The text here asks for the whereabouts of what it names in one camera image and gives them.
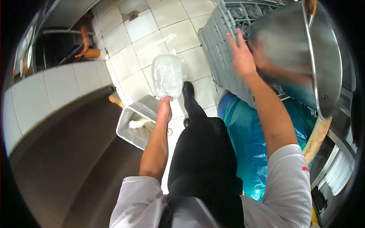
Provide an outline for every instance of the black pants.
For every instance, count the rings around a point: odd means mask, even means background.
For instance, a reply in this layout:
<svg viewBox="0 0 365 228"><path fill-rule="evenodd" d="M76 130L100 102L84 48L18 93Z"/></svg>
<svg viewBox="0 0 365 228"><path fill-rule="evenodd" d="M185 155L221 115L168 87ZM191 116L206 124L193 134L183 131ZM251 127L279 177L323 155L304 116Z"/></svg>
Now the black pants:
<svg viewBox="0 0 365 228"><path fill-rule="evenodd" d="M190 118L172 157L168 198L201 199L223 227L244 227L242 180L236 176L236 155L220 118L207 117L194 98L184 101Z"/></svg>

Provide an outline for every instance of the wooden board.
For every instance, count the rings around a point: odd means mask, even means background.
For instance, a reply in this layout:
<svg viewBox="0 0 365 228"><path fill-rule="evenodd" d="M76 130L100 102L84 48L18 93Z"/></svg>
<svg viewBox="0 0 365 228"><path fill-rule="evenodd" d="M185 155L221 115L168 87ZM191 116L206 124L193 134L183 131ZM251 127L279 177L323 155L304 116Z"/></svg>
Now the wooden board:
<svg viewBox="0 0 365 228"><path fill-rule="evenodd" d="M311 136L303 150L307 166L309 166L318 153L318 150L327 135L328 129L330 128L331 122L332 117L326 121L321 120L319 117L317 118Z"/></svg>

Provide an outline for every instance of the person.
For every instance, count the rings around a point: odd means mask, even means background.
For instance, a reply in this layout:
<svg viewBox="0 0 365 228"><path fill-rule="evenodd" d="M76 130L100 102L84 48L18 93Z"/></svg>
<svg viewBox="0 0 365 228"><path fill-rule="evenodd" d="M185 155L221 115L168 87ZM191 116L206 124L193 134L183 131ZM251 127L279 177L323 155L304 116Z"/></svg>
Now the person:
<svg viewBox="0 0 365 228"><path fill-rule="evenodd" d="M242 180L227 128L209 118L184 82L189 118L171 160L169 194L161 190L168 159L170 97L161 99L155 128L143 152L138 177L123 180L109 226L114 227L309 227L312 214L309 172L290 117L261 79L238 29L238 46L227 34L233 66L247 83L264 132L268 175L262 202L242 195Z"/></svg>

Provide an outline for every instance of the floor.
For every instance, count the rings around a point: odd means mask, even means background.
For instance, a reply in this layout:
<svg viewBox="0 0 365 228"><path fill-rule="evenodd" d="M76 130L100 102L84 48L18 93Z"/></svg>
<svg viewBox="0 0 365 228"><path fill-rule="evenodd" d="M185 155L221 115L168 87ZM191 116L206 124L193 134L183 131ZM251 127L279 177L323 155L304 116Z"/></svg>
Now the floor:
<svg viewBox="0 0 365 228"><path fill-rule="evenodd" d="M183 60L184 81L195 88L198 104L207 116L216 117L219 100L226 90L215 85L197 31L210 17L212 0L103 0L94 8L94 42L101 49L110 76L125 106L143 96L155 96L151 64L163 53L177 54ZM126 14L140 13L132 21ZM171 102L172 120L168 137L169 159L162 178L168 193L167 178L176 142L187 118L182 95Z"/></svg>

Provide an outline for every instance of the white sleeve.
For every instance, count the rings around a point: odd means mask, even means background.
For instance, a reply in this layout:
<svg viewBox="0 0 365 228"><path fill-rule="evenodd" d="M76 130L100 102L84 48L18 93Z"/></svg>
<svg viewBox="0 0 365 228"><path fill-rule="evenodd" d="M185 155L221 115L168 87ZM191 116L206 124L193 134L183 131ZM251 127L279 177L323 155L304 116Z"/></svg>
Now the white sleeve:
<svg viewBox="0 0 365 228"><path fill-rule="evenodd" d="M299 145L284 146L270 156L262 203L276 212L289 227L309 227L311 187Z"/></svg>
<svg viewBox="0 0 365 228"><path fill-rule="evenodd" d="M154 213L149 213L151 210L146 209L162 195L160 183L153 177L124 178L109 227L131 227L142 215L145 217L146 214L156 217Z"/></svg>

